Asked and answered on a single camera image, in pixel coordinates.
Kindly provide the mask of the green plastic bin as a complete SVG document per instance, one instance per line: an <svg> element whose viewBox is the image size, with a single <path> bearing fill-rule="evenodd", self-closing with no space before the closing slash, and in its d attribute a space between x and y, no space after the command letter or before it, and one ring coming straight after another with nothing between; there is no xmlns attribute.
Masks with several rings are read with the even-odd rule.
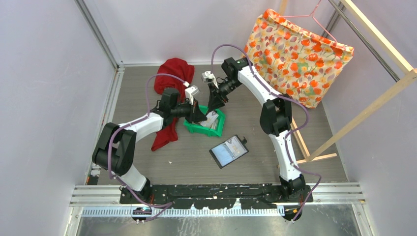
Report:
<svg viewBox="0 0 417 236"><path fill-rule="evenodd" d="M183 124L190 133L204 134L208 137L221 137L225 121L226 115L220 109L215 109L213 112L209 113L208 121L203 121L203 125L200 125L199 123L189 123L186 120Z"/></svg>

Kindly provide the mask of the black card holder wallet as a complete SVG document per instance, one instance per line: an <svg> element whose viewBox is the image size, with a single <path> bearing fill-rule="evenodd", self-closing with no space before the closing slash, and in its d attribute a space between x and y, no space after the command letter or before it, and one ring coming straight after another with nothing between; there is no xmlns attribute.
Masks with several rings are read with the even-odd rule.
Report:
<svg viewBox="0 0 417 236"><path fill-rule="evenodd" d="M247 144L247 139L244 137L243 139L241 139L238 135L234 135L234 136L237 136L239 139L240 139L240 141L241 141L241 143L243 144L243 146L246 148L246 150L247 150L247 153L246 154L248 154L249 153L249 150L248 150L248 148L246 147L246 144ZM210 155L212 156L212 158L214 159L214 161L215 161L215 163L218 165L218 167L220 168L220 169L222 169L222 168L224 168L224 167L226 167L226 166L228 166L229 164L231 164L232 162L234 162L234 161L236 161L236 160L238 160L239 158L241 158L242 156L244 156L244 155L246 155L246 154L244 154L244 155L242 155L241 157L239 157L239 158L234 158L233 156L232 156L232 153L230 152L230 150L227 148L227 146L226 146L226 141L224 141L224 142L222 142L222 143L220 143L220 144L218 144L217 146L215 146L215 147L213 147L213 148L211 148L210 150L209 150L209 153L210 153Z"/></svg>

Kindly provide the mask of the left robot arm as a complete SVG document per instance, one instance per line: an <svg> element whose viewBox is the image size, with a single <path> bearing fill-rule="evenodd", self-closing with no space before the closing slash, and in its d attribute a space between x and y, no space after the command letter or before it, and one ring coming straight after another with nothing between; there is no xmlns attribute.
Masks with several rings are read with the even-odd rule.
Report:
<svg viewBox="0 0 417 236"><path fill-rule="evenodd" d="M199 89L190 86L184 93L185 100L181 102L177 89L166 88L148 114L123 124L105 124L95 146L92 162L120 178L132 189L133 199L140 204L150 199L151 191L149 179L133 165L136 143L167 128L176 118L185 118L188 122L207 120L194 98Z"/></svg>

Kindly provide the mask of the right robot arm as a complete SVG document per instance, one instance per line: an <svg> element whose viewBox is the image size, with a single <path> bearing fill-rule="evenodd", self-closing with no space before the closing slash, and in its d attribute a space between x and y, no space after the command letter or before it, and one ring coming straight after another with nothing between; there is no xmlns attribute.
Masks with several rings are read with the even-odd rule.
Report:
<svg viewBox="0 0 417 236"><path fill-rule="evenodd" d="M210 95L208 110L213 111L226 105L228 94L239 86L246 86L262 106L260 126L275 148L280 166L281 197L293 202L309 192L305 179L298 170L291 142L292 107L289 96L273 94L273 88L261 78L255 67L246 59L225 59L221 65L226 78L218 82L210 71L202 73L202 80L208 84Z"/></svg>

